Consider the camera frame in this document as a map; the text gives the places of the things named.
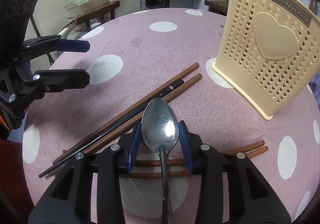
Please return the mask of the black chopstick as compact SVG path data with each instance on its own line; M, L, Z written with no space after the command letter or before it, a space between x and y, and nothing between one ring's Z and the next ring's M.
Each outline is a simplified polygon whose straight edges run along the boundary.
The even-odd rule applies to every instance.
M135 108L134 110L129 112L127 115L125 115L124 117L122 117L121 119L119 119L118 121L113 123L111 126L109 126L106 129L98 132L97 134L95 134L92 138L89 139L89 141L86 141L79 148L76 148L74 151L69 153L65 158L61 159L60 161L58 161L57 163L53 164L51 167L46 169L44 172L40 173L39 174L39 178L43 178L45 175L51 173L57 167L59 167L60 165L64 164L65 162L67 162L76 153L84 151L84 149L86 149L87 147L91 146L93 143L95 143L96 141L100 140L102 137L104 137L107 134L111 133L113 130L117 129L119 126L121 126L122 124L124 124L125 122L127 122L128 120L133 118L135 115L137 115L142 110L144 110L144 108L146 108L148 102L151 99L153 99L153 98L162 98L162 97L166 96L167 94L169 94L170 92L172 92L173 90L175 90L176 88L180 87L183 83L184 83L184 81L182 79L178 79L177 81L172 83L171 86L167 87L166 89L163 89L163 91L161 91L160 93L158 93L158 94L154 95L153 97L149 98L148 100L146 100L146 102L144 102L141 105L139 105L137 108Z

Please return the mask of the cream plastic utensil holder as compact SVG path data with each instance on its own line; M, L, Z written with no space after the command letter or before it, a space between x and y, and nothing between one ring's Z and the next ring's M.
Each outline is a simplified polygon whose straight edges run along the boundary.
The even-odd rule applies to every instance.
M298 0L229 0L212 69L270 120L319 71L319 19Z

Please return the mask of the metal spoon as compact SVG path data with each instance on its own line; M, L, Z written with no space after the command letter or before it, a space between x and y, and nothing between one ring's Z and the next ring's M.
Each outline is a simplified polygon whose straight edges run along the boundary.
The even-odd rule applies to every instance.
M167 155L178 141L178 121L166 101L154 98L148 103L143 113L141 131L145 145L157 154L160 160L163 190L161 223L174 223Z

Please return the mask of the cream electric pot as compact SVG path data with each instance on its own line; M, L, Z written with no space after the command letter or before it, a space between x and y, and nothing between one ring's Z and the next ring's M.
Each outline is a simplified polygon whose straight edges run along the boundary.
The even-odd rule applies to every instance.
M74 0L64 7L68 19L109 3L110 0Z

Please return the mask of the pink polka dot tablecloth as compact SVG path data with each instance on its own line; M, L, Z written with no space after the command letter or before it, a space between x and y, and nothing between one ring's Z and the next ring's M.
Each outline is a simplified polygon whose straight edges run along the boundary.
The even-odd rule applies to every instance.
M212 70L224 16L201 10L157 9L116 18L82 36L86 53L65 52L52 65L84 69L83 89L48 93L33 102L23 134L23 167L37 203L53 181L39 178L54 160L154 90L181 84L190 66L202 78L170 106L189 131L219 151L264 141L268 151L253 163L292 220L305 213L319 187L318 82L306 85L270 121Z

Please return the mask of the dark wooden chair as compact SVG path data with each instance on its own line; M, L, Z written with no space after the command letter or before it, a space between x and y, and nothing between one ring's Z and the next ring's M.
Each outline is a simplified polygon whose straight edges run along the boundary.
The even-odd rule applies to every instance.
M75 16L74 21L76 26L80 24L85 24L86 31L89 32L92 30L90 21L98 18L100 20L100 24L106 23L106 14L110 14L110 20L113 20L116 18L115 16L115 10L120 7L120 1L115 0L112 2L109 2L107 4L103 4L99 7L96 7L92 10L86 11L80 15Z

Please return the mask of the dark wooden sink counter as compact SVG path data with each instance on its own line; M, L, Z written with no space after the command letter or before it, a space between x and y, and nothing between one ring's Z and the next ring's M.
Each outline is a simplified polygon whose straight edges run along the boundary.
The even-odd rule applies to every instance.
M204 4L208 7L209 12L227 16L228 3L205 0Z

